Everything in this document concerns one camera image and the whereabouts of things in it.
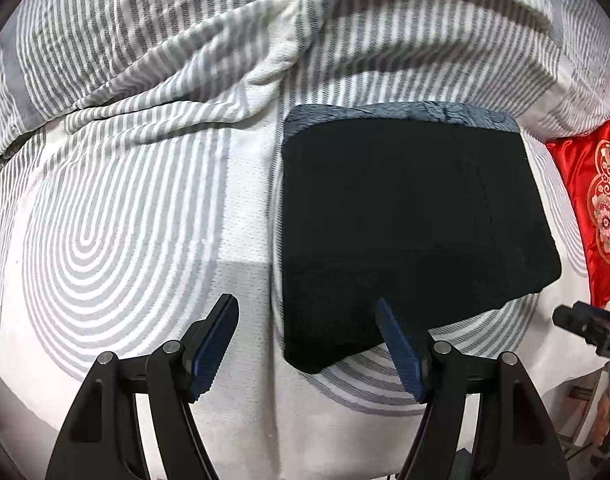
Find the person's right hand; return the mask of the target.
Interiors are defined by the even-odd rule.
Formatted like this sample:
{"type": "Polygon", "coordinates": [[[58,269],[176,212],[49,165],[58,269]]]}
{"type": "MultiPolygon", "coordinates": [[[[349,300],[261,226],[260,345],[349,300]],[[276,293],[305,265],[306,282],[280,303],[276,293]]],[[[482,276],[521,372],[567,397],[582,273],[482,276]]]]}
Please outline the person's right hand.
{"type": "Polygon", "coordinates": [[[606,457],[610,454],[608,445],[605,441],[608,440],[610,434],[610,393],[605,393],[600,396],[597,405],[597,414],[594,419],[591,429],[591,443],[596,448],[596,453],[601,457],[606,457]]]}

